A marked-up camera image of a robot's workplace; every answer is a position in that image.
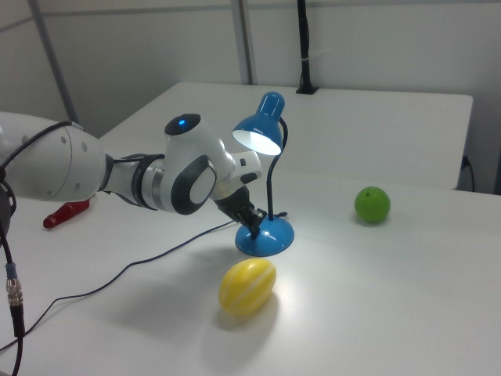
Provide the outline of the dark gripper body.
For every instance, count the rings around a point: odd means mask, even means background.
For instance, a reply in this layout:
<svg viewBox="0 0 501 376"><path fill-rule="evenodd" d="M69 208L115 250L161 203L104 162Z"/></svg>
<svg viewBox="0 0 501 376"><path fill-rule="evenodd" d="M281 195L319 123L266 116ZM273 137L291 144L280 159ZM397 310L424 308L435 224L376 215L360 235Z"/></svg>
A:
<svg viewBox="0 0 501 376"><path fill-rule="evenodd" d="M246 186L242 186L226 198L214 200L214 202L221 212L234 221L236 221L235 213L237 211L251 211L254 208L254 205L250 201L250 192Z"/></svg>

